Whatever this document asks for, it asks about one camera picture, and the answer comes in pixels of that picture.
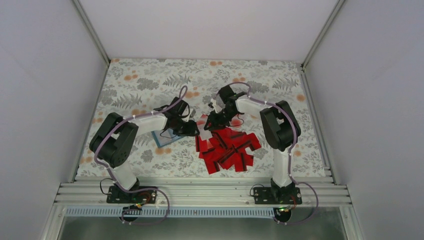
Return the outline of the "white card with red print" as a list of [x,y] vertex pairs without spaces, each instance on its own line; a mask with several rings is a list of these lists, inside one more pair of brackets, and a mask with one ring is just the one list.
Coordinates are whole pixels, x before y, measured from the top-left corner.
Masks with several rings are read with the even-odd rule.
[[205,120],[199,120],[196,124],[199,130],[199,137],[202,141],[208,141],[210,138],[213,137],[212,133],[209,130],[205,130]]

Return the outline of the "teal card holder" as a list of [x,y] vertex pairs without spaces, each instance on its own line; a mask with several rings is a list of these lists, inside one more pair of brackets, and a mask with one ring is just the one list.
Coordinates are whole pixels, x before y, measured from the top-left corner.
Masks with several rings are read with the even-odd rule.
[[184,136],[174,134],[174,131],[170,128],[166,130],[155,130],[151,134],[158,148],[163,148],[184,138]]

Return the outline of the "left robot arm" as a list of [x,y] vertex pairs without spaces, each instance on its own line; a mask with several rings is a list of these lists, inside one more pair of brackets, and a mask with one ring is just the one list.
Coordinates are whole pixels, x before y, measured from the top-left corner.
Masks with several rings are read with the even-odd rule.
[[112,112],[107,115],[89,143],[94,160],[104,166],[119,196],[131,203],[139,197],[138,178],[126,163],[135,138],[154,131],[172,130],[178,137],[195,137],[200,134],[194,120],[196,111],[181,98],[175,97],[170,105],[155,108],[152,112],[124,118]]

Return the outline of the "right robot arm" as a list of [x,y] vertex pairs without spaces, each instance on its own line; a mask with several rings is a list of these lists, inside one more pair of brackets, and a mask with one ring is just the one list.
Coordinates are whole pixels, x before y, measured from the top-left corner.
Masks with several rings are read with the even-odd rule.
[[295,196],[296,182],[292,176],[291,151],[298,142],[301,128],[289,103],[260,100],[247,92],[235,93],[228,84],[222,87],[220,97],[224,107],[220,108],[215,97],[208,106],[211,108],[206,121],[206,130],[228,127],[238,114],[248,114],[261,120],[268,145],[273,149],[273,174],[270,180],[270,195],[274,202],[284,203],[290,195]]

